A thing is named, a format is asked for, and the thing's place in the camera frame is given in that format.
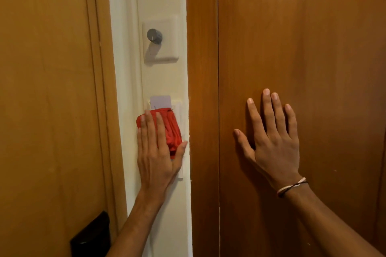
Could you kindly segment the person's right hand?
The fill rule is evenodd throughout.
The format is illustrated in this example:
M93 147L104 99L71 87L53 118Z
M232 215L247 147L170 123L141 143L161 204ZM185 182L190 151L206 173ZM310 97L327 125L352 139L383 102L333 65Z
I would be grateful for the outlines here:
M303 178L299 172L300 142L292 140L287 132L287 117L277 93L271 93L276 119L277 135L267 135L264 119L252 98L247 108L253 127L255 161L250 163L259 171L277 192L285 186Z

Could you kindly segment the person's left hand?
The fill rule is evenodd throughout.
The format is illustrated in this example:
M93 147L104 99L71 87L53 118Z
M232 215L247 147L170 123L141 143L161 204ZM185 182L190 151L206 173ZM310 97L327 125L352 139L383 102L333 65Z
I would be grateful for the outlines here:
M142 131L142 161L137 161L142 189L167 190L174 182L177 172L172 171L170 151L166 142L165 127L160 113L157 117L157 153L145 150L145 112L140 116Z

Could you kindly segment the red cleaning cloth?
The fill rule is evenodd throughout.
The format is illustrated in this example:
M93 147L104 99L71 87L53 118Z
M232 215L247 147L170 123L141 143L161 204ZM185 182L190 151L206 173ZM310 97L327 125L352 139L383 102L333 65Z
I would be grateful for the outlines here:
M160 113L165 127L166 142L170 151L171 161L174 161L177 148L183 142L181 131L178 126L175 114L171 108L159 108L159 109L151 110L150 113L152 114L152 118L154 121L156 135L157 135L156 114Z

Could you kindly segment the person's right forearm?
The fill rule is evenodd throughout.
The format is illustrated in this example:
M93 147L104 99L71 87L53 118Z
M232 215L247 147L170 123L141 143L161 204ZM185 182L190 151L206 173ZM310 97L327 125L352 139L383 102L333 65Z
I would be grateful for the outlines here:
M291 189L283 198L328 257L386 257L327 207L308 184Z

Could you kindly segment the person's left forearm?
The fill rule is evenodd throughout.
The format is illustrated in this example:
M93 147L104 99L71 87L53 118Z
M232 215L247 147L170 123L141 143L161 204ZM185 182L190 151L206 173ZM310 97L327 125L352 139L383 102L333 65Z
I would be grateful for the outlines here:
M142 257L166 190L140 189L133 208L106 257Z

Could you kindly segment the white key card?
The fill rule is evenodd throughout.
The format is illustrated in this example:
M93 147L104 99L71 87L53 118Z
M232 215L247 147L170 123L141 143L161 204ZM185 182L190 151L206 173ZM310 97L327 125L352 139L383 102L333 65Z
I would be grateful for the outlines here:
M151 96L150 107L151 110L172 108L171 97L169 95Z

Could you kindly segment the dark wooden wardrobe side panel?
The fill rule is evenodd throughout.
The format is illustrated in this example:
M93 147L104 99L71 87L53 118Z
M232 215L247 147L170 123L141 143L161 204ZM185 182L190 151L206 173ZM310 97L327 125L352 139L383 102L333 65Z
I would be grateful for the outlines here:
M220 256L218 0L186 0L193 257Z

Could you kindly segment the white and black wrist band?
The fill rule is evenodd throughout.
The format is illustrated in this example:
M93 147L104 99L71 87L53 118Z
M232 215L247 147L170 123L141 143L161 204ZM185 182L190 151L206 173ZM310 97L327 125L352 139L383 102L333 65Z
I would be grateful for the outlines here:
M303 185L303 184L308 184L308 181L306 180L305 177L301 178L298 182L296 182L295 184L292 184L292 185L289 185L289 186L285 186L285 187L282 187L281 189L279 189L277 191L277 197L279 198L283 198L284 195L290 191L291 189L295 188L295 187L298 187L300 185Z

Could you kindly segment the dark wooden wardrobe door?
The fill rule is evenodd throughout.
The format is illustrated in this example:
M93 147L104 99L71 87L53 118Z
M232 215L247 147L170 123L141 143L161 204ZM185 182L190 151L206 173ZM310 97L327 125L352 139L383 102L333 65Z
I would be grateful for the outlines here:
M246 107L290 104L300 173L369 241L386 132L386 0L219 0L221 257L320 257L292 209L243 159Z

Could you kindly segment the grey dimmer knob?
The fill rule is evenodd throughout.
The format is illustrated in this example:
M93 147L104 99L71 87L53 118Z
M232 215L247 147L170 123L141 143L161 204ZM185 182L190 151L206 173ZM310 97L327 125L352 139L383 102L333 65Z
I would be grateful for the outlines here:
M147 39L153 44L161 45L163 36L159 30L151 28L147 31Z

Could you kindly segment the light wooden door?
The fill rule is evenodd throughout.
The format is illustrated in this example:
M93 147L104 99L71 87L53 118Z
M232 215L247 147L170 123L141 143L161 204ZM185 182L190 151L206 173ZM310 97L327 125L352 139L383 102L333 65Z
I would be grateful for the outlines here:
M0 0L0 257L127 219L109 0Z

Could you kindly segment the black door lock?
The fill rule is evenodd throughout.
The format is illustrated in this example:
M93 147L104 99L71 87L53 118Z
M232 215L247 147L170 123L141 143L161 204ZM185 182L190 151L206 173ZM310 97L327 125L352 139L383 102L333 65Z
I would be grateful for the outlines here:
M110 218L102 211L70 240L71 257L106 257L111 248Z

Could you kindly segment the white card switch holder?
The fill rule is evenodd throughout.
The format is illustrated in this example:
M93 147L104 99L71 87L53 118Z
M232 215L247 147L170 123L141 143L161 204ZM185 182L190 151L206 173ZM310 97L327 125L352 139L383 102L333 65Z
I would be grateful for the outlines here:
M171 109L172 109L172 111L175 114L178 126L179 126L180 131L181 131L182 140L183 140L183 135L184 135L183 131L184 131L184 129L181 127L181 123L183 122L182 117L181 117L181 106L182 105L181 105L181 102L178 101L178 100L171 100L171 103L172 103L172 108ZM148 104L149 109L151 110L150 100L148 100L147 104Z

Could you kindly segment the white dimmer switch plate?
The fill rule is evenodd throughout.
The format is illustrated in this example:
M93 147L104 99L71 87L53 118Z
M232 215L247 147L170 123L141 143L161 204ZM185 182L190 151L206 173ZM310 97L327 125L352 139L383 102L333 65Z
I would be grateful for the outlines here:
M142 45L145 64L175 63L179 59L179 17L142 22Z

